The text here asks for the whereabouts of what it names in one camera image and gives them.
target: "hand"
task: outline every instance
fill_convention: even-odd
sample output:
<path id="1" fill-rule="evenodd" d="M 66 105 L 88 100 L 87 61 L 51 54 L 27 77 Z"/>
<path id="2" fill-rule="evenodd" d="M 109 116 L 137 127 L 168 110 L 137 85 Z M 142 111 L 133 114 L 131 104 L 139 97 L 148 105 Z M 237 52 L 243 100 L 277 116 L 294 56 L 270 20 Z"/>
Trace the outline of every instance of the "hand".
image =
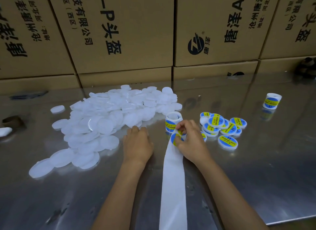
<path id="1" fill-rule="evenodd" d="M 154 144 L 148 136 L 147 128 L 138 129 L 137 126 L 127 130 L 123 138 L 124 163 L 140 164 L 145 167 L 148 159 L 153 154 Z"/>
<path id="2" fill-rule="evenodd" d="M 210 153 L 202 137 L 200 128 L 193 120 L 183 120 L 176 125 L 176 129 L 186 131 L 186 140 L 182 141 L 179 136 L 175 142 L 180 152 L 195 165 L 209 159 Z"/>

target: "white paper strip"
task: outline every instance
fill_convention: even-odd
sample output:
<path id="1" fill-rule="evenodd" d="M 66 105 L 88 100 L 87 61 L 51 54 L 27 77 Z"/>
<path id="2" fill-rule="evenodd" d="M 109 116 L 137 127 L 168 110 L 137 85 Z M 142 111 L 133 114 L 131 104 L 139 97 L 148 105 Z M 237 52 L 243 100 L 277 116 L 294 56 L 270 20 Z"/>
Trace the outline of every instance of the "white paper strip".
<path id="1" fill-rule="evenodd" d="M 187 230 L 183 155 L 171 138 L 163 163 L 159 230 Z"/>

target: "person's left hand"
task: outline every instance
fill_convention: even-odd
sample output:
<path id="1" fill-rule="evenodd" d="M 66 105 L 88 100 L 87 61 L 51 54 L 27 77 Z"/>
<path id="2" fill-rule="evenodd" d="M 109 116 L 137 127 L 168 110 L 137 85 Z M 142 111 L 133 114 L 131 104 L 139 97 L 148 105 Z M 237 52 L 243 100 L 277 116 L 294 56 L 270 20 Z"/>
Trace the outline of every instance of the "person's left hand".
<path id="1" fill-rule="evenodd" d="M 147 128 L 137 126 L 127 130 L 123 139 L 125 163 L 140 164 L 145 167 L 154 151 L 154 144 L 148 136 Z"/>

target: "person's left arm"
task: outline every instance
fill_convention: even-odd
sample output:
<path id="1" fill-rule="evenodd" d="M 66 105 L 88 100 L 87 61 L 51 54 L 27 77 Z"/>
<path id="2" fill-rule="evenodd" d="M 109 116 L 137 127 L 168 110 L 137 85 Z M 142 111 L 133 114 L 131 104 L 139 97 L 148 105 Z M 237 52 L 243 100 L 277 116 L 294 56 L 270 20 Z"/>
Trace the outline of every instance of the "person's left arm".
<path id="1" fill-rule="evenodd" d="M 140 175 L 153 153 L 146 128 L 134 126 L 124 136 L 124 160 L 115 183 L 91 230 L 129 230 L 135 192 Z"/>

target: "forearm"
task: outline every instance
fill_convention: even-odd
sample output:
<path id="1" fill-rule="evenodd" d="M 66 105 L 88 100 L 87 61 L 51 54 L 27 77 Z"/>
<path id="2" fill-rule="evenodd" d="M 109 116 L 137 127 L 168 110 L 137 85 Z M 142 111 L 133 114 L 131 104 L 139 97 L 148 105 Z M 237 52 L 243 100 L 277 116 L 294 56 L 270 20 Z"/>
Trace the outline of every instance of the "forearm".
<path id="1" fill-rule="evenodd" d="M 135 192 L 144 166 L 123 163 L 91 230 L 128 230 Z"/>
<path id="2" fill-rule="evenodd" d="M 210 188 L 225 229 L 268 229 L 211 157 L 197 164 L 197 167 Z"/>

